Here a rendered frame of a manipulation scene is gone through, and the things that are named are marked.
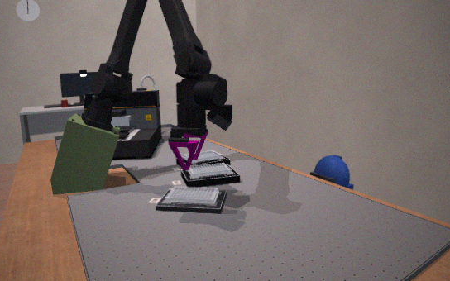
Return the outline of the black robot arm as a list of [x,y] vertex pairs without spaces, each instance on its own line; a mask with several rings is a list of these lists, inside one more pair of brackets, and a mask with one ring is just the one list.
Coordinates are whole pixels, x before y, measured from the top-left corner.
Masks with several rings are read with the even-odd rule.
[[[85,125],[112,131],[114,103],[125,102],[131,96],[133,74],[128,73],[129,62],[146,3],[147,0],[127,0],[108,61],[100,64],[93,78],[95,96],[81,116]],[[194,32],[182,0],[159,3],[173,43],[175,74],[185,78],[176,84],[177,103],[200,105],[185,107],[186,128],[203,127],[206,110],[210,110],[207,119],[226,131],[232,123],[232,105],[224,105],[227,80],[210,74],[210,58]]]

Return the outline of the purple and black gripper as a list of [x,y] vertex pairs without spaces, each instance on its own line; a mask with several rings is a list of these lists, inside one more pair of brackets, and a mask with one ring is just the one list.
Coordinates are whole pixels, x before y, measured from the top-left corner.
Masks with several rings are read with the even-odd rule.
[[[180,163],[182,170],[189,170],[192,160],[197,160],[199,153],[203,147],[203,143],[208,134],[207,125],[201,128],[186,128],[185,107],[197,107],[197,103],[193,104],[177,104],[177,122],[178,126],[171,128],[169,146],[174,152],[177,160]],[[181,138],[183,137],[183,138]],[[189,137],[201,138],[198,140],[189,140]],[[198,146],[199,144],[199,146]],[[197,149],[198,146],[198,149]],[[189,158],[185,164],[177,147],[187,147],[189,151]],[[196,150],[197,149],[197,150]],[[196,151],[196,153],[195,153]]]

